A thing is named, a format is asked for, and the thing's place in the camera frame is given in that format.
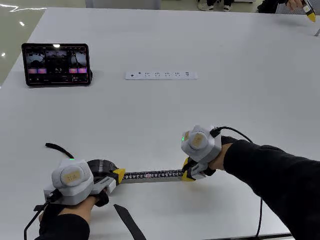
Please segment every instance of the power strip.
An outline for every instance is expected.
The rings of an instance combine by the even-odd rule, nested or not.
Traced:
[[[126,80],[196,80],[196,72],[191,71],[134,71],[125,74]]]

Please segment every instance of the reflective floor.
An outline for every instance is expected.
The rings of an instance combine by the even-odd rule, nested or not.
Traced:
[[[232,12],[255,12],[262,0],[234,3]],[[0,0],[0,86],[47,7],[85,8],[85,0]],[[196,0],[162,0],[163,10],[197,11]]]

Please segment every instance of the shoe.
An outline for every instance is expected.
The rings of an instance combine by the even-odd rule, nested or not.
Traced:
[[[207,3],[199,3],[198,2],[198,9],[201,11],[210,12],[214,10],[214,5],[208,6]]]
[[[229,12],[230,9],[231,9],[231,6],[229,6],[229,5],[224,5],[224,7],[223,7],[224,12]]]

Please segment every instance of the tape measure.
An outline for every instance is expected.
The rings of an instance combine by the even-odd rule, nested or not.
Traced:
[[[182,169],[126,172],[121,184],[179,182],[183,174]]]

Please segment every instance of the black strap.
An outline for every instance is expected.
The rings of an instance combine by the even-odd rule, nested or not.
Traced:
[[[67,152],[63,147],[61,147],[61,146],[59,146],[59,145],[57,145],[57,144],[53,144],[53,143],[47,142],[47,143],[45,144],[45,146],[46,146],[47,148],[50,148],[50,149],[58,150],[58,151],[64,153],[65,155],[67,155],[69,158],[74,159],[74,156],[72,156],[71,153]]]
[[[140,228],[135,223],[134,219],[130,215],[129,211],[120,205],[113,205],[116,212],[119,214],[121,220],[124,222],[126,227],[129,229],[134,240],[147,240]]]

